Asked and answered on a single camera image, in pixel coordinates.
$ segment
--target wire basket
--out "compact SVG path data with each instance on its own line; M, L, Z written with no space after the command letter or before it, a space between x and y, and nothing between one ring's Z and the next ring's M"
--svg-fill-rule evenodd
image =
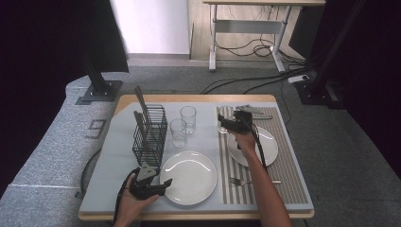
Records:
M133 134L132 151L139 166L160 167L165 149L167 118L162 105L147 105L143 113L135 112L136 129Z

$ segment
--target wooden table edge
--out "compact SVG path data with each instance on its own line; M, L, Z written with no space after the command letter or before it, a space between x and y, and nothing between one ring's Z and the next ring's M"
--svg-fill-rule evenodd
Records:
M315 211L311 210L308 213L300 213L288 214L290 218L293 219L305 219L312 218L315 215ZM113 220L113 214L104 214L104 213L86 213L79 212L78 217L81 220L91 220L91 221L101 221L101 220ZM214 213L154 213L140 214L137 218L138 220L252 220L252 219L260 219L259 214L257 212L253 213L222 213L222 212L214 212Z
M144 95L145 102L276 102L272 95ZM114 115L132 102L136 95L123 95L118 100Z

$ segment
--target striped placemat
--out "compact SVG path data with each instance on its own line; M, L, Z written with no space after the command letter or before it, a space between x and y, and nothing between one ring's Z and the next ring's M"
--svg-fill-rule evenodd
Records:
M255 107L262 111L264 116L272 116L271 120L254 120L253 123L261 127L275 138L278 145L276 160L268 166L268 172L272 179L281 180L276 188L285 204L305 204L307 198L303 188L300 175L297 171L294 158L288 145L284 128L280 121L279 113L275 107ZM221 170L219 172L222 180L220 203L223 204L255 204L253 185L234 186L229 183L230 177L251 181L249 169L234 160L227 147L228 134L218 134L219 155Z

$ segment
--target drinking glass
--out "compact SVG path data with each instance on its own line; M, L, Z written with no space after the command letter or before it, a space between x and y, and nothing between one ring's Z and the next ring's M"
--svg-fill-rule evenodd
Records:
M178 118L170 123L171 135L173 138L173 145L176 148L182 148L186 145L186 123L184 120Z
M197 110L191 106L182 107L181 119L186 123L186 133L194 133L197 127Z

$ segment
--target human arm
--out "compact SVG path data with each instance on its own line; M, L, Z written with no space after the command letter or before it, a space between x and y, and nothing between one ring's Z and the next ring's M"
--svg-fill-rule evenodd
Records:
M235 136L248 162L262 226L291 226L288 211L271 182L268 172L262 166L256 155L253 135L250 132L241 134L231 131L231 133Z
M136 219L139 213L141 213L142 209L159 199L159 195L154 195L144 201L139 201L138 199L136 199L130 193L130 190L127 187L127 185L131 185L132 179L133 175L128 179L127 184L125 185L124 192L121 196L121 201L118 208L117 220L114 224L114 227L130 226L130 224Z

